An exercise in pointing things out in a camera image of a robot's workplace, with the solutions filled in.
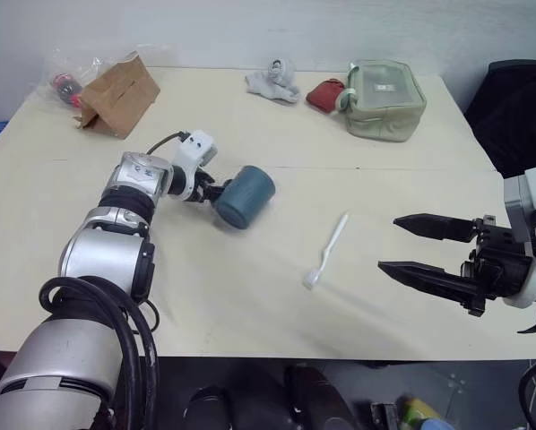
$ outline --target white wall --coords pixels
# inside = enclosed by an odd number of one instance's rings
[[[0,119],[54,47],[166,45],[167,64],[300,70],[385,57],[440,73],[461,107],[487,64],[536,58],[536,0],[0,0]]]

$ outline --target green bag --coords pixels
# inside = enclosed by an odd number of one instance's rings
[[[407,141],[419,124],[426,98],[404,63],[361,60],[351,65],[336,109],[348,132],[379,141]]]

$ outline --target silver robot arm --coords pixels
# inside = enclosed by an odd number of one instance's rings
[[[0,381],[0,430],[89,429],[103,407],[110,411],[107,405],[114,398],[124,361],[123,344],[107,312],[110,306],[103,308],[70,287],[84,283],[95,294],[115,298],[113,307],[124,321],[119,307],[128,303],[125,299],[138,305],[151,289],[155,248],[150,225],[159,198],[170,194],[180,200],[194,199],[196,173],[215,153],[212,138],[203,132],[186,136],[172,164],[147,154],[124,153],[98,207],[88,213],[62,252],[59,278],[41,290],[39,299],[51,316],[25,340]],[[49,300],[51,291],[55,294]],[[137,330],[141,331],[139,325],[146,329],[144,319],[135,323]],[[143,345],[149,368],[144,379],[149,372],[158,378],[151,336]],[[131,371],[126,363],[124,369]],[[154,402],[155,393],[152,386],[141,398]],[[150,414],[150,408],[131,412],[128,417],[135,422],[128,422],[127,428],[152,427],[149,417],[148,424],[139,418]],[[107,414],[104,418],[111,420]]]

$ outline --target label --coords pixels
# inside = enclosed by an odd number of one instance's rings
[[[133,163],[129,176],[137,181],[151,181],[157,177],[157,172],[151,168]]]
[[[391,83],[376,83],[374,85],[374,90],[377,92],[394,92],[395,85]]]

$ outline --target red pouch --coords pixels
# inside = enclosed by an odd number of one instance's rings
[[[337,79],[328,79],[311,90],[306,96],[306,101],[310,105],[329,114],[335,110],[336,98],[344,88],[345,87],[341,81],[338,81]]]

